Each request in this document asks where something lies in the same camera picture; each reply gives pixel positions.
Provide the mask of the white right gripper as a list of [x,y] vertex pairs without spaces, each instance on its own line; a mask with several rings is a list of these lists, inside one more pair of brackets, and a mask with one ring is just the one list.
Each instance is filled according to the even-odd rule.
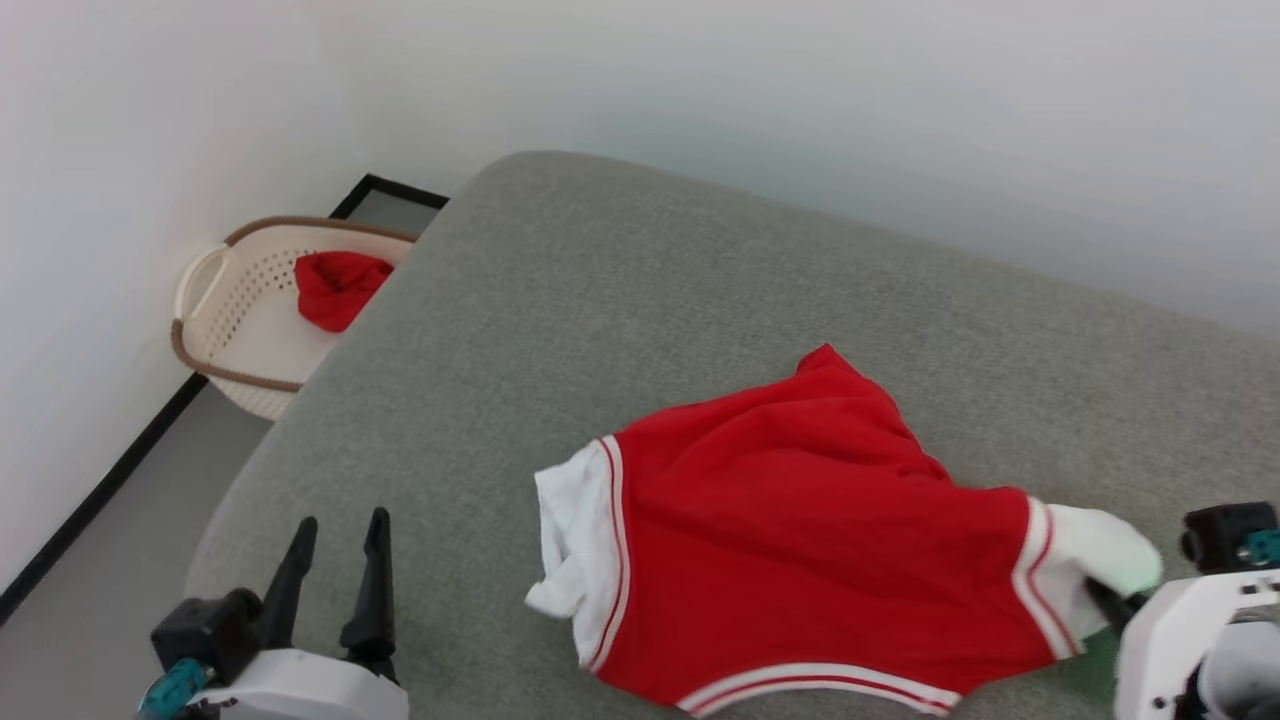
[[1087,578],[1116,635],[1116,719],[1277,716],[1277,626],[1238,615],[1277,605],[1277,571],[1169,582],[1143,605]]

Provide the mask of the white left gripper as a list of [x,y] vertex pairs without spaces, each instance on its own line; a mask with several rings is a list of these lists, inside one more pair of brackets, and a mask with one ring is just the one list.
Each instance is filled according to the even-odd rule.
[[390,514],[372,511],[365,569],[351,620],[340,630],[346,661],[293,646],[301,589],[314,560],[317,519],[297,527],[262,598],[262,648],[224,688],[189,703],[193,719],[407,719],[410,697],[397,685]]

